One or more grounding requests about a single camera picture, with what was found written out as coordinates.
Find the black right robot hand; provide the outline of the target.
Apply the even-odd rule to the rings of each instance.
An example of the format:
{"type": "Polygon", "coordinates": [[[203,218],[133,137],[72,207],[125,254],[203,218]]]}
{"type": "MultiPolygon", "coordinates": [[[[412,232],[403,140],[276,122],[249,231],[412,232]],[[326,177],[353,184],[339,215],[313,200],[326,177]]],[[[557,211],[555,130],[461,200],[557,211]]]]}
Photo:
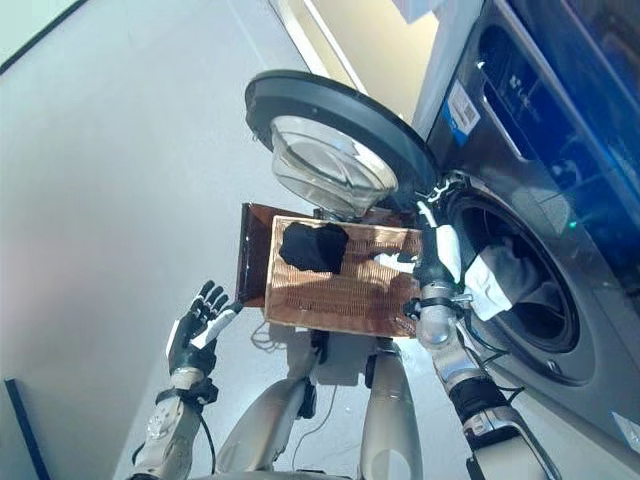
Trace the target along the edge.
{"type": "Polygon", "coordinates": [[[450,224],[440,223],[424,200],[416,202],[418,226],[422,232],[421,253],[407,251],[374,253],[381,266],[411,274],[422,285],[435,281],[458,284],[462,277],[459,236],[450,224]]]}

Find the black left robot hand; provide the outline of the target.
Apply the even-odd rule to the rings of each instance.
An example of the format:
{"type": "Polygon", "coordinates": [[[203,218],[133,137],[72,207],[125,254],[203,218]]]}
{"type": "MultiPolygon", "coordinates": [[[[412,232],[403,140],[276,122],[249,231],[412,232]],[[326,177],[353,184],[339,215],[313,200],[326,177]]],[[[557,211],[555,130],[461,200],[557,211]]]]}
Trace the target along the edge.
{"type": "Polygon", "coordinates": [[[195,368],[208,376],[215,367],[218,336],[242,309],[243,304],[230,301],[221,285],[206,281],[172,327],[166,347],[169,374],[195,368]]]}

